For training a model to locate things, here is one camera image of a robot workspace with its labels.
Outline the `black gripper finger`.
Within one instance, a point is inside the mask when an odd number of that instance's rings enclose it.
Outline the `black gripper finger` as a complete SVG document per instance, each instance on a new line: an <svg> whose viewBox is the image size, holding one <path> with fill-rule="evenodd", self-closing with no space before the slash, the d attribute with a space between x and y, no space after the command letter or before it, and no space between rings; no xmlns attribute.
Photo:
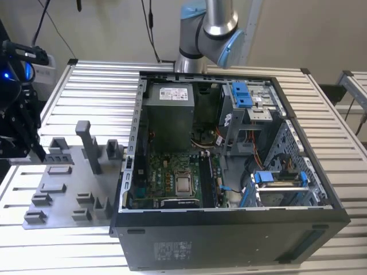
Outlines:
<svg viewBox="0 0 367 275"><path fill-rule="evenodd" d="M43 163L46 157L46 152L40 145L40 137L38 129L41 126L40 108L38 102L24 101L19 104L21 121L24 132L22 134L26 145L35 153L37 159Z"/></svg>
<svg viewBox="0 0 367 275"><path fill-rule="evenodd" d="M1 137L1 158L25 158L30 148L23 142Z"/></svg>

